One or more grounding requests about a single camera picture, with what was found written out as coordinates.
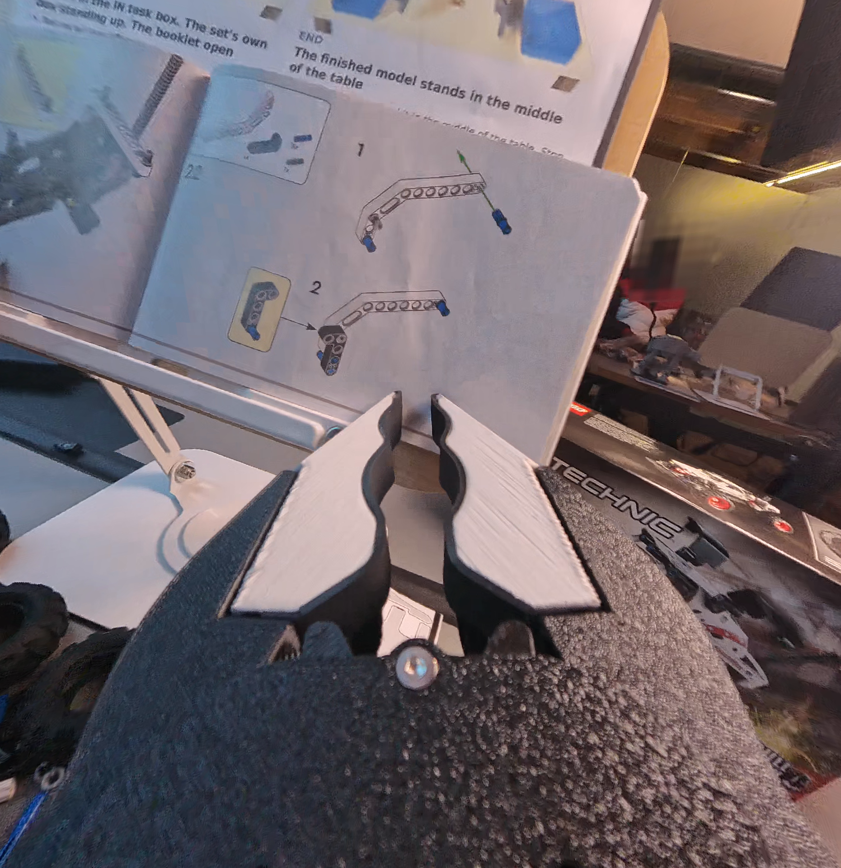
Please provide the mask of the grey lounge chair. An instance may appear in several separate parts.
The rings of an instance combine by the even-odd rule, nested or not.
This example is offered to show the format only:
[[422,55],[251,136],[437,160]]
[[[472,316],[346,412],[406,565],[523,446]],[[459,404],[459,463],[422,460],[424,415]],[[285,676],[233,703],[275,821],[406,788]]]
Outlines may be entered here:
[[841,256],[795,246],[719,318],[698,353],[706,367],[789,388],[834,348],[839,327]]

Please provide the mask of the background work table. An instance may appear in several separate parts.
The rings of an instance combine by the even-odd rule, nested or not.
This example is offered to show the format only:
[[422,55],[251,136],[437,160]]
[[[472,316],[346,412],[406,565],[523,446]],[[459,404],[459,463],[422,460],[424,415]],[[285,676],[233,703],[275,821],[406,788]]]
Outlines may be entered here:
[[622,411],[645,419],[648,435],[677,447],[687,433],[725,443],[779,460],[822,461],[841,458],[841,442],[826,433],[788,424],[776,417],[759,417],[719,406],[695,396],[648,385],[630,368],[602,354],[590,356],[578,386],[577,401],[619,418]]

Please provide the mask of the printed task sheet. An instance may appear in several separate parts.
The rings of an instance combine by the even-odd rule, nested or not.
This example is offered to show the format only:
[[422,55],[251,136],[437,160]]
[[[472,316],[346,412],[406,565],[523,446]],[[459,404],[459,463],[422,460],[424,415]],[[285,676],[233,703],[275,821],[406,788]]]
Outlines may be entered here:
[[17,24],[290,75],[601,168],[657,1],[31,1]]

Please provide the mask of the white sticker sheet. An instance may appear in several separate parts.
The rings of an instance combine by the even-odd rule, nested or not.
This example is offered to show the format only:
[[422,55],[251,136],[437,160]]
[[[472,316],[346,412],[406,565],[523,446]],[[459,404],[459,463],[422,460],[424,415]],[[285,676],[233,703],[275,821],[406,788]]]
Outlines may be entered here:
[[434,642],[443,621],[441,613],[390,590],[382,609],[381,643],[378,655],[386,656],[406,641]]

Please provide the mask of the grey desk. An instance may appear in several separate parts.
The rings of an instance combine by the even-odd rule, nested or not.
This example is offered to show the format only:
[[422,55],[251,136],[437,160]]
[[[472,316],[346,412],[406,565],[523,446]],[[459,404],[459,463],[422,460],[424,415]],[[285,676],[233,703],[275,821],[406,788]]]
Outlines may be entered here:
[[[0,359],[52,363],[2,341]],[[213,451],[272,475],[292,469],[306,457],[307,450],[256,431],[162,398],[156,403],[185,450]],[[120,452],[143,463],[151,460],[138,439]],[[447,500],[437,482],[437,456],[403,439],[394,455],[394,468],[395,484],[383,504],[391,532],[393,585],[415,602],[436,609],[444,621],[444,592],[436,591],[435,586],[441,583],[441,532]],[[0,438],[0,509],[9,521],[13,538],[97,494],[108,484]],[[440,645],[456,654],[459,645],[455,627],[445,628],[443,621],[438,635]]]

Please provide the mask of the toy truck set box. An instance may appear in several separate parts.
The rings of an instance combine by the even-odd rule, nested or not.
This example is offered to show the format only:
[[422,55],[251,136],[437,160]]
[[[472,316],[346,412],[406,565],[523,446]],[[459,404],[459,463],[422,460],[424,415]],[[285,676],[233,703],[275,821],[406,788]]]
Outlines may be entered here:
[[841,778],[841,529],[583,404],[550,466],[667,575],[789,794]]

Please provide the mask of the pile of small brick parts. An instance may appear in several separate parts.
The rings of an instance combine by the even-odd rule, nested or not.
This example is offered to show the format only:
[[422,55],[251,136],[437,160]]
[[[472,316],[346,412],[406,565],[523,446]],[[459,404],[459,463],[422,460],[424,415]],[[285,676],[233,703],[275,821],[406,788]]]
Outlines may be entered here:
[[0,785],[11,792],[0,797],[0,851],[27,802],[38,789],[35,775],[57,765],[61,754],[55,734],[55,702],[35,687],[9,697],[0,721]]

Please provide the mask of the instruction booklet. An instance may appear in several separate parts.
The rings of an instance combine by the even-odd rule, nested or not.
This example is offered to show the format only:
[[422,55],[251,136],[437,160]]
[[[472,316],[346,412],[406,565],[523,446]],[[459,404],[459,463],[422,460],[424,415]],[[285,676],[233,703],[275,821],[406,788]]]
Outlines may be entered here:
[[389,392],[556,449],[636,181],[273,72],[0,33],[0,337],[314,449]]

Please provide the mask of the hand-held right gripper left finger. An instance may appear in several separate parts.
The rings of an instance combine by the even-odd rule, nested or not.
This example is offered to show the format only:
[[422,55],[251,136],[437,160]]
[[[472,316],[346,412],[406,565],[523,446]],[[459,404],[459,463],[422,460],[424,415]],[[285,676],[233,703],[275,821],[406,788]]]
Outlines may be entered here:
[[390,392],[301,463],[231,613],[310,616],[342,593],[348,616],[381,612],[391,581],[381,504],[402,416],[402,393]]

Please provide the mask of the clear acrylic stand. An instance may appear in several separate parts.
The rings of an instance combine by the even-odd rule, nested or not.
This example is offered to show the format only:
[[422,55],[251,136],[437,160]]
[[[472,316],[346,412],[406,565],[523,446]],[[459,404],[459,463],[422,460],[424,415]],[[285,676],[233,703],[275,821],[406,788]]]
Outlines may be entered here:
[[721,365],[714,371],[710,395],[722,403],[758,411],[762,408],[763,379],[756,374]]

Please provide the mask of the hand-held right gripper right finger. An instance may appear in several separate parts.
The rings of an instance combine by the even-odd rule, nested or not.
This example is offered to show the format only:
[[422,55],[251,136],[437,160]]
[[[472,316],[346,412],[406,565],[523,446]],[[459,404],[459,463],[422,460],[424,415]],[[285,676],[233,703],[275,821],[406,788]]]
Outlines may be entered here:
[[601,595],[537,463],[442,394],[431,396],[430,411],[456,575],[528,615],[599,610]]

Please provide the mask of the grey toy walker model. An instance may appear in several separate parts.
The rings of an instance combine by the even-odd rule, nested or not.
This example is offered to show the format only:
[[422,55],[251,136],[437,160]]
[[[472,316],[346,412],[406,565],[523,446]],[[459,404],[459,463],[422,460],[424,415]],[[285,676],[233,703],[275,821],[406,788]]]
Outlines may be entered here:
[[643,360],[639,361],[632,374],[656,385],[666,385],[669,377],[682,367],[702,376],[705,366],[700,354],[686,340],[674,335],[662,335],[648,342]]

